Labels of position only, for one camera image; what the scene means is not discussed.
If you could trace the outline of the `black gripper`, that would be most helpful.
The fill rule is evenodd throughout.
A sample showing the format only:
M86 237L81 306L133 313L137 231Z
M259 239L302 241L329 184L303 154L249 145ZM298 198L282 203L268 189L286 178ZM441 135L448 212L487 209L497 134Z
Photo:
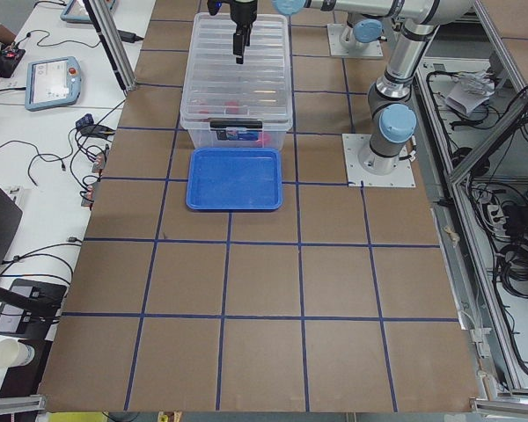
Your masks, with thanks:
M233 34L233 54L237 64L243 64L246 47L250 46L252 24L257 18L257 0L208 0L207 7L211 16L215 16L222 4L228 4L231 20L237 24Z

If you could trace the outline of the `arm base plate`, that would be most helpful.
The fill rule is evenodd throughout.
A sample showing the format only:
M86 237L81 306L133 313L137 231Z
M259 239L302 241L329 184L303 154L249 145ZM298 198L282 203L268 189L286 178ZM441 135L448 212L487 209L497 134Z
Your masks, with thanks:
M353 27L348 24L328 24L330 55L380 60L383 58L383 51L378 39L382 33L383 27L375 19L365 19Z
M415 188L411 151L403 145L395 157L384 158L370 150L369 134L343 134L343 152L349 186L382 188Z

